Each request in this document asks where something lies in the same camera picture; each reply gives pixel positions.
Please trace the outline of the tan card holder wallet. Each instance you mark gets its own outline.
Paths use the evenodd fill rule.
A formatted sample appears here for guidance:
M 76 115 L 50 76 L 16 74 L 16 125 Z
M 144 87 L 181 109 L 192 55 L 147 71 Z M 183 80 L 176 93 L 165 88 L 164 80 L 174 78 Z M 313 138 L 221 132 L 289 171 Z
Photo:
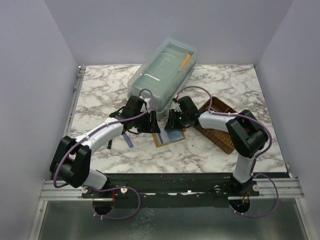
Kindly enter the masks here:
M 173 144 L 186 139 L 185 129 L 178 130 L 165 130 L 160 128 L 160 133 L 153 133 L 152 137 L 157 148 L 163 147 L 169 144 Z

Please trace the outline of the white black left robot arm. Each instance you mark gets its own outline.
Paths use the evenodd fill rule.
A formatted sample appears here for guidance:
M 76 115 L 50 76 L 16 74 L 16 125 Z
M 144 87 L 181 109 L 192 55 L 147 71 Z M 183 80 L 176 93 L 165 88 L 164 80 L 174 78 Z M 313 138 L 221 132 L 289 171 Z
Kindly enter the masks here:
M 63 137 L 49 167 L 54 187 L 88 187 L 99 197 L 107 197 L 111 191 L 108 177 L 91 168 L 91 157 L 109 141 L 132 128 L 139 133 L 160 132 L 156 111 L 138 96 L 130 96 L 125 106 L 111 113 L 102 124 L 89 132 L 75 138 Z

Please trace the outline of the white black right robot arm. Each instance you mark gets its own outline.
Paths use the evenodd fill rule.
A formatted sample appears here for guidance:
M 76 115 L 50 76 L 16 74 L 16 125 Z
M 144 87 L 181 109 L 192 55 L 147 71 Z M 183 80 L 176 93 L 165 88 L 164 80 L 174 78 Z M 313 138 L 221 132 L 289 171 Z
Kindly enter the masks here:
M 164 129 L 173 131 L 196 127 L 228 133 L 237 151 L 230 191 L 236 196 L 241 196 L 248 190 L 247 183 L 253 178 L 257 158 L 271 147 L 272 136 L 268 128 L 260 123 L 251 111 L 217 111 L 217 107 L 212 107 L 214 102 L 214 98 L 210 97 L 203 107 L 198 109 L 189 96 L 176 100 L 179 110 L 169 111 Z

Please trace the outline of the blue red screwdriver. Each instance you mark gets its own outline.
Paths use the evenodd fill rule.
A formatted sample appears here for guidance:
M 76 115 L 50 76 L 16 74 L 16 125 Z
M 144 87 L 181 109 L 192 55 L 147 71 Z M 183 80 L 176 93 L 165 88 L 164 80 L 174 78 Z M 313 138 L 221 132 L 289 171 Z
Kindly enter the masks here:
M 129 138 L 129 136 L 126 133 L 123 133 L 123 138 L 124 138 L 124 140 L 127 143 L 129 148 L 132 148 L 134 146 L 132 141 L 131 141 L 131 139 Z

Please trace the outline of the black green screwdriver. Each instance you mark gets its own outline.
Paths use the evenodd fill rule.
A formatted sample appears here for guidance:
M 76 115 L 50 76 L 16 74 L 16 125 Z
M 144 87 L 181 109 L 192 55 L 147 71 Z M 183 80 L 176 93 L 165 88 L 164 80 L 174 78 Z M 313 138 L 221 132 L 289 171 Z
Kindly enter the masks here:
M 112 148 L 112 143 L 113 143 L 113 140 L 110 140 L 107 144 L 107 149 L 111 149 Z

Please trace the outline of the brown woven divided basket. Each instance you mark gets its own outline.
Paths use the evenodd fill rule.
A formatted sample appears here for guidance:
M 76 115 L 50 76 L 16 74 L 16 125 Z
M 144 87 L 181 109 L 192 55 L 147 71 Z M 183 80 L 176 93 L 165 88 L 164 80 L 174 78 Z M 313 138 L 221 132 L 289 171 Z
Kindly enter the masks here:
M 232 114 L 236 113 L 236 111 L 232 107 L 227 105 L 219 98 L 212 96 L 211 99 L 211 109 L 215 112 Z M 202 128 L 200 126 L 195 127 L 195 129 L 202 135 L 204 135 L 207 139 L 209 139 L 211 142 L 213 142 L 216 146 L 218 146 L 226 154 L 229 155 L 235 150 L 232 139 L 227 132 L 216 129 Z

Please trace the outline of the clear plastic storage box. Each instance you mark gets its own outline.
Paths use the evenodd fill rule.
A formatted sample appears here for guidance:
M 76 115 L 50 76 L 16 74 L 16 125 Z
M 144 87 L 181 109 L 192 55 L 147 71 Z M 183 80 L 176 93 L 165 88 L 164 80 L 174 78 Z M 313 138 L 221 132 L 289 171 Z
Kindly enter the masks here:
M 164 40 L 128 81 L 127 95 L 138 96 L 142 89 L 150 90 L 154 97 L 152 109 L 161 120 L 195 70 L 196 52 L 196 48 L 188 44 L 171 38 Z M 192 57 L 178 72 L 187 53 Z

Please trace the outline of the orange utility knife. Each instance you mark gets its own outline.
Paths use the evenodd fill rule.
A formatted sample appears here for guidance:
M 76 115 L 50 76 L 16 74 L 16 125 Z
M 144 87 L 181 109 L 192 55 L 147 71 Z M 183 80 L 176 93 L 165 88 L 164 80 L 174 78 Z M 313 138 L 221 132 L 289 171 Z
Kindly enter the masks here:
M 191 59 L 192 55 L 190 53 L 187 53 L 186 54 L 186 57 L 184 58 L 184 60 L 182 61 L 179 69 L 178 69 L 178 72 L 182 71 L 183 68 L 186 66 L 186 64 L 189 62 L 189 60 Z

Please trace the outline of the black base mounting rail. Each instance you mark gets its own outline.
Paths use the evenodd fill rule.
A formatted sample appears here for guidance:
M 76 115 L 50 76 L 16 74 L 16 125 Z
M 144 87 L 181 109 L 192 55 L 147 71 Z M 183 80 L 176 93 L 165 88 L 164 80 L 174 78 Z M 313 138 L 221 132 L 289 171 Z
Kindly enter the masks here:
M 117 208 L 227 208 L 241 200 L 295 199 L 304 197 L 298 178 L 288 173 L 267 173 L 238 183 L 231 173 L 110 173 L 107 188 L 115 193 L 74 188 L 54 188 L 45 181 L 40 198 L 48 201 L 88 201 Z

